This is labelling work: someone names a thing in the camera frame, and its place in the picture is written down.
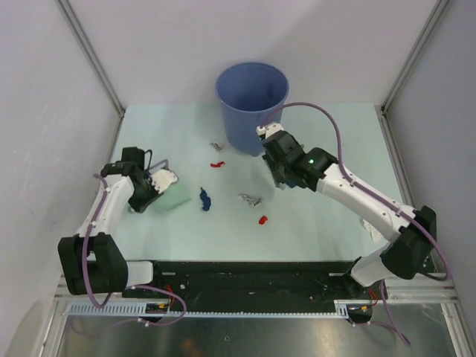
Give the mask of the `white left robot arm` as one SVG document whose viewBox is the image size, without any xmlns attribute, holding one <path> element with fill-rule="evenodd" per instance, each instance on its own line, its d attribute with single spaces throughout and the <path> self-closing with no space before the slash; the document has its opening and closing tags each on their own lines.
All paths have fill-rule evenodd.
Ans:
<svg viewBox="0 0 476 357">
<path fill-rule="evenodd" d="M 128 285 L 128 267 L 114 241 L 120 217 L 129 207 L 143 213 L 162 193 L 146 170 L 146 151 L 122 149 L 120 160 L 96 174 L 100 189 L 84 223 L 57 250 L 68 291 L 72 295 L 122 292 Z"/>
</svg>

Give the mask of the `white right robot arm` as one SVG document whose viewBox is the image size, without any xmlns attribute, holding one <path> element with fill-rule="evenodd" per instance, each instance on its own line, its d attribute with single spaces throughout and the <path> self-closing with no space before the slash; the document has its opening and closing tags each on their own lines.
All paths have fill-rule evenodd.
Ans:
<svg viewBox="0 0 476 357">
<path fill-rule="evenodd" d="M 360 190 L 353 177 L 346 178 L 335 156 L 321 148 L 305 152 L 280 124 L 257 127 L 257 136 L 275 184 L 295 185 L 328 196 L 370 223 L 387 240 L 386 246 L 357 258 L 344 273 L 343 289 L 349 297 L 361 298 L 371 285 L 389 277 L 414 278 L 432 249 L 420 230 L 435 228 L 432 209 L 386 207 L 368 194 L 369 185 Z"/>
</svg>

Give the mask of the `light green hand brush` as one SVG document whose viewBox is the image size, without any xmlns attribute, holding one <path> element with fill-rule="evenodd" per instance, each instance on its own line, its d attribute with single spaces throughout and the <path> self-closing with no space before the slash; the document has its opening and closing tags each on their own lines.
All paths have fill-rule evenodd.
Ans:
<svg viewBox="0 0 476 357">
<path fill-rule="evenodd" d="M 279 177 L 274 176 L 273 177 L 274 185 L 275 187 L 279 188 L 280 190 L 285 190 L 286 189 L 286 184 L 283 183 Z"/>
</svg>

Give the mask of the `light green plastic dustpan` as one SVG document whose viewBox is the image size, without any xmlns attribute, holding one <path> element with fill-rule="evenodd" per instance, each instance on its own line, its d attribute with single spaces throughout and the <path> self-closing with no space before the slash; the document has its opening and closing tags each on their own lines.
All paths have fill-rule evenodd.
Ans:
<svg viewBox="0 0 476 357">
<path fill-rule="evenodd" d="M 159 213 L 167 213 L 191 199 L 187 186 L 179 181 L 171 184 L 163 193 L 159 193 L 152 185 L 137 187 L 126 206 L 129 212 L 144 213 L 148 208 L 152 208 Z"/>
</svg>

